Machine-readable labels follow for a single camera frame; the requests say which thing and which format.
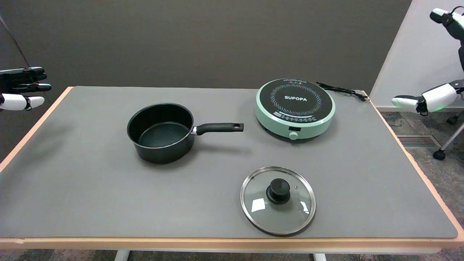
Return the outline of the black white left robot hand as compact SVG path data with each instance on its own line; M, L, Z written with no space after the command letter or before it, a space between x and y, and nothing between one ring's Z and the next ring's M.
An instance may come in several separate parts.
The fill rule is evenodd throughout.
M45 103L43 96L25 96L34 92L52 89L50 84L41 84L47 79L42 67L18 68L0 71L1 111L30 111Z

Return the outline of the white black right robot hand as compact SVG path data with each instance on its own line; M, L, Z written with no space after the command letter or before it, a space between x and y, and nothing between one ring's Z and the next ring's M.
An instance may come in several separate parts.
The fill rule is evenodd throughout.
M454 39L460 41L458 49L461 67L464 66L464 28L463 14L456 10L463 8L462 5L454 7L451 11L435 8L429 17L435 23L441 24ZM398 95L391 99L393 106L410 112L427 116L428 113L439 111L451 105L459 95L463 94L463 81L456 80L442 84L423 92L420 96Z

